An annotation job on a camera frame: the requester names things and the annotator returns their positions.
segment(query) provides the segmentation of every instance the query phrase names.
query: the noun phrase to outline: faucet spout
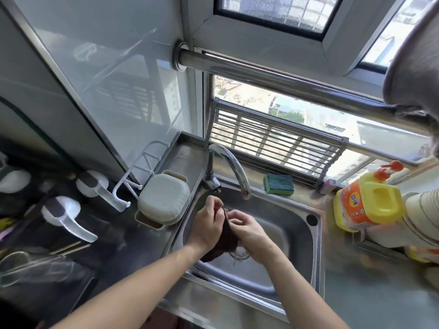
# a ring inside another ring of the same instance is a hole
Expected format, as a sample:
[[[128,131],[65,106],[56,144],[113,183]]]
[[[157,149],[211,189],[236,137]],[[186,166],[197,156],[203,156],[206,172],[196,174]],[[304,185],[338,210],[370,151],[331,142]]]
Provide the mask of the faucet spout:
[[[245,175],[244,169],[239,163],[238,159],[230,152],[228,149],[220,144],[213,143],[209,145],[207,149],[207,167],[206,174],[203,177],[204,186],[213,191],[220,191],[221,182],[213,176],[213,156],[217,153],[220,155],[232,168],[235,173],[236,179],[238,180],[239,186],[241,187],[241,193],[243,199],[250,199],[251,191],[250,184],[247,176]]]

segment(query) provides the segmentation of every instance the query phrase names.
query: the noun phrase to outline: sink basin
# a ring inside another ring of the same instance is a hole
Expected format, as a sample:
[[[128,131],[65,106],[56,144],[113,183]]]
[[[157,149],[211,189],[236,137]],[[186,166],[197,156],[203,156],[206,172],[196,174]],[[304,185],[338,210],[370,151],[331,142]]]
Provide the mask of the sink basin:
[[[220,176],[216,177],[222,183],[221,193],[212,193],[201,186],[203,173],[192,193],[192,202],[182,220],[171,251],[183,247],[189,237],[196,213],[204,207],[208,195],[215,195],[222,199],[224,206],[229,210],[238,209],[254,216],[301,275],[322,294],[321,215],[323,212],[280,196],[266,194],[256,188],[252,188],[252,197],[249,200],[243,200],[238,183]],[[233,290],[234,294],[252,296],[265,304],[279,307],[279,297],[266,269],[251,257],[246,257],[248,254],[245,249],[239,247],[235,254],[224,253],[208,263],[198,261],[190,272],[196,279],[216,284],[221,289]]]

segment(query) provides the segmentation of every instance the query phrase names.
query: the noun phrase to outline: white hook rack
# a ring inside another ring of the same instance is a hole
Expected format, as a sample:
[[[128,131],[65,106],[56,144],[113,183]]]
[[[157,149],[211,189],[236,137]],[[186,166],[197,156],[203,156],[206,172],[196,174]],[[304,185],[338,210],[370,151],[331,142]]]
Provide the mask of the white hook rack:
[[[142,152],[140,153],[140,155],[135,159],[134,163],[131,165],[131,167],[130,167],[130,168],[128,169],[128,171],[123,175],[123,177],[119,180],[119,182],[116,184],[116,186],[115,186],[114,189],[113,189],[113,197],[114,197],[114,199],[115,199],[117,202],[124,204],[125,207],[127,207],[127,208],[131,205],[131,202],[127,202],[127,201],[124,201],[123,199],[119,199],[119,198],[117,197],[117,194],[116,194],[116,193],[117,193],[117,190],[119,189],[119,187],[120,187],[122,184],[124,184],[124,185],[128,188],[128,190],[131,192],[131,194],[133,194],[134,197],[135,197],[136,199],[139,199],[139,196],[137,196],[137,194],[136,194],[136,192],[134,191],[133,187],[137,188],[138,190],[141,190],[141,189],[143,188],[143,186],[142,186],[142,185],[139,185],[139,184],[137,184],[137,183],[135,183],[135,182],[132,182],[131,180],[128,180],[127,178],[128,178],[128,175],[129,175],[129,174],[133,171],[133,169],[135,169],[135,168],[137,168],[138,170],[141,170],[141,171],[144,171],[144,172],[149,173],[149,176],[148,176],[148,177],[150,177],[151,175],[153,175],[153,176],[155,175],[155,173],[154,173],[154,169],[151,167],[151,163],[149,162],[148,157],[151,157],[151,158],[156,159],[157,161],[160,161],[160,160],[162,160],[162,156],[156,156],[156,155],[149,154],[148,152],[146,152],[146,150],[147,150],[152,144],[156,144],[156,143],[158,143],[158,144],[162,144],[162,145],[166,146],[166,148],[169,148],[169,147],[170,147],[170,144],[169,144],[169,143],[165,143],[165,142],[162,142],[162,141],[152,141],[152,142],[146,144],[145,149],[143,149],[143,151],[142,151]],[[145,160],[146,160],[146,164],[148,165],[148,168],[141,167],[141,166],[137,165],[137,163],[138,163],[138,161],[139,161],[139,159],[140,159],[141,157],[144,157],[144,158],[145,158]]]

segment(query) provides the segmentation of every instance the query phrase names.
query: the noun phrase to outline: countertop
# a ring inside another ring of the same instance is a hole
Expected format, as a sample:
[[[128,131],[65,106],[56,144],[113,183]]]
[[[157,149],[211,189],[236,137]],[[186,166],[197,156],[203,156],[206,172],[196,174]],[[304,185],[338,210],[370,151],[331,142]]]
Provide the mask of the countertop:
[[[200,140],[180,137],[175,150],[159,170],[169,169],[195,186],[206,168],[206,151]],[[263,169],[242,164],[251,186],[262,188]],[[214,159],[215,173],[234,178],[225,160]],[[311,187],[295,183],[294,201],[326,212],[323,243],[325,300],[352,329],[437,328],[439,293],[423,278],[423,268],[402,257],[354,245],[352,235],[335,225],[332,201]],[[98,273],[90,298],[140,268],[158,260],[177,226],[155,231],[137,223],[135,203],[118,217],[127,227],[126,245]],[[204,328],[289,328],[289,324],[246,304],[182,277],[159,306]]]

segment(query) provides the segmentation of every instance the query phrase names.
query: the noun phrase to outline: sponge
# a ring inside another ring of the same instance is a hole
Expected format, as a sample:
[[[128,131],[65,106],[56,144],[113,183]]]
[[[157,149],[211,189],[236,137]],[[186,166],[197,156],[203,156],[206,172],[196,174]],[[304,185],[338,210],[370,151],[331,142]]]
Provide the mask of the sponge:
[[[264,176],[264,186],[269,194],[292,195],[294,193],[293,178],[290,175],[268,173]]]

